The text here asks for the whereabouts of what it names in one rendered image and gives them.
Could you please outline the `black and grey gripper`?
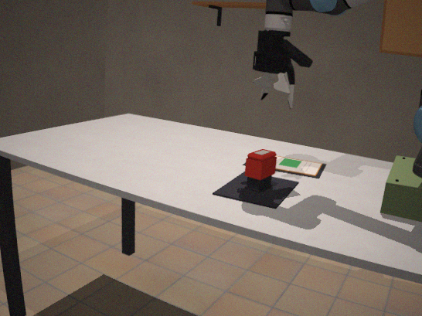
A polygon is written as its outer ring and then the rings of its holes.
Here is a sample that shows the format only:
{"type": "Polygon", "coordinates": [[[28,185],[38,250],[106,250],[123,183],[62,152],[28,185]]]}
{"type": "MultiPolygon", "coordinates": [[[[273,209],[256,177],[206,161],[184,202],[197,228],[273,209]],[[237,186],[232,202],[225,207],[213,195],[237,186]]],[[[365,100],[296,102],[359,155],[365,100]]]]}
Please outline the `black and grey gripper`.
{"type": "Polygon", "coordinates": [[[253,70],[264,72],[264,74],[261,78],[255,79],[253,84],[262,88],[260,99],[263,100],[268,95],[271,83],[276,77],[274,73],[278,73],[278,81],[274,83],[274,89],[288,95],[288,104],[291,109],[294,101],[294,67],[289,52],[281,47],[284,36],[290,34],[290,32],[285,31],[269,30],[262,32],[259,30],[257,51],[254,52],[253,70]]]}

